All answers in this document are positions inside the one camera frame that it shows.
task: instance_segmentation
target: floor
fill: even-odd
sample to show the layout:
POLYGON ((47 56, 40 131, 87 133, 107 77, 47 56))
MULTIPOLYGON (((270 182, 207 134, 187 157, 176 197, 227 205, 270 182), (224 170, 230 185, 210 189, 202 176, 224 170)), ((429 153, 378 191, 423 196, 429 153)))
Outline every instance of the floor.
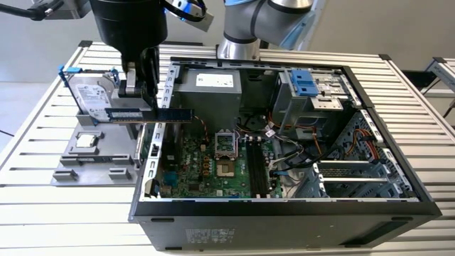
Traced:
MULTIPOLYGON (((0 130, 15 134, 51 83, 0 82, 0 130)), ((0 133, 0 151, 11 136, 0 133)))

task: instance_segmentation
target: white wall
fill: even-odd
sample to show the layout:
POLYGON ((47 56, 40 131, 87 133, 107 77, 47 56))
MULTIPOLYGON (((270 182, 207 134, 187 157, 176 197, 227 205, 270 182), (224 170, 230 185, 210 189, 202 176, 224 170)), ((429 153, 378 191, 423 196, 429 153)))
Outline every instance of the white wall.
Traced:
MULTIPOLYGON (((2 0, 3 4, 28 8, 30 0, 2 0)), ((206 1, 215 15, 208 33, 176 18, 168 18, 168 40, 215 45, 223 38, 222 0, 206 1)), ((0 13, 0 82, 51 82, 58 67, 67 63, 80 40, 100 41, 94 14, 80 20, 32 21, 0 13)))
POLYGON ((310 51, 386 53, 402 69, 455 57, 454 0, 327 0, 310 51))

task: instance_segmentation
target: green circuit board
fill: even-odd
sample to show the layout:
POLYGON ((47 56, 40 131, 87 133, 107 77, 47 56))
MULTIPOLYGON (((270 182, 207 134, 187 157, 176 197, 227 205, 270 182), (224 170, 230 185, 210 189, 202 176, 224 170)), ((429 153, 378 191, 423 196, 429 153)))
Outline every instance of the green circuit board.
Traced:
MULTIPOLYGON (((235 161, 227 161, 214 158, 214 138, 210 140, 211 142, 206 147, 206 151, 200 149, 200 141, 200 138, 194 137, 186 137, 183 139, 180 165, 171 174, 164 173, 164 189, 160 191, 162 197, 251 198, 246 142, 239 140, 238 158, 235 161), (234 168, 232 166, 230 166, 231 168, 227 166, 224 166, 224 169, 220 168, 224 164, 234 165, 234 168)), ((262 150, 266 165, 266 161, 274 158, 271 141, 263 142, 262 150)), ((271 198, 282 197, 279 181, 276 183, 276 188, 270 192, 271 198)))

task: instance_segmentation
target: aluminum extrusion table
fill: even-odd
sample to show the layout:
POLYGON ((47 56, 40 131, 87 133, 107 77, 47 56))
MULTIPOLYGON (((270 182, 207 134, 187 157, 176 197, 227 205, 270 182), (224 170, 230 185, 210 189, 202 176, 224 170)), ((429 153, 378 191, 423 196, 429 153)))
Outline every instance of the aluminum extrusion table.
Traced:
MULTIPOLYGON (((162 81, 167 76, 171 56, 215 58, 215 48, 163 45, 162 81)), ((371 251, 355 249, 343 252, 371 253, 374 256, 454 255, 455 131, 394 62, 383 55, 280 50, 262 50, 262 60, 347 65, 352 68, 393 137, 443 212, 438 220, 371 251)), ((122 70, 120 54, 103 43, 92 43, 88 47, 78 48, 67 66, 100 70, 114 66, 122 70)), ((127 224, 134 187, 48 186, 78 124, 76 113, 75 101, 58 78, 0 155, 0 184, 4 185, 0 188, 0 225, 4 225, 0 227, 0 236, 4 237, 0 247, 12 248, 10 250, 15 253, 35 255, 150 253, 154 247, 140 226, 127 224)), ((290 250, 220 253, 324 255, 339 252, 290 250)))

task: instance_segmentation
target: label sticker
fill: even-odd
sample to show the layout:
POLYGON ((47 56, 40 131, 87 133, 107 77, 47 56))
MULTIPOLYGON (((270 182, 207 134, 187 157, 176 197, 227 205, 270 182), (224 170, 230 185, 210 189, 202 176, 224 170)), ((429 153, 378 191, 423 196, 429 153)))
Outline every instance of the label sticker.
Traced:
POLYGON ((99 85, 76 85, 79 100, 88 114, 99 121, 110 121, 106 108, 111 108, 110 97, 106 89, 99 85))
POLYGON ((140 113, 140 112, 112 112, 111 116, 114 118, 142 118, 143 113, 140 113))
POLYGON ((266 132, 266 135, 267 137, 272 137, 275 135, 275 131, 274 130, 270 130, 268 132, 266 132))
POLYGON ((79 162, 95 162, 94 158, 78 158, 79 162))
POLYGON ((232 243, 234 228, 220 229, 187 229, 187 240, 191 244, 232 243))
POLYGON ((234 75, 199 74, 196 86, 234 88, 234 75))

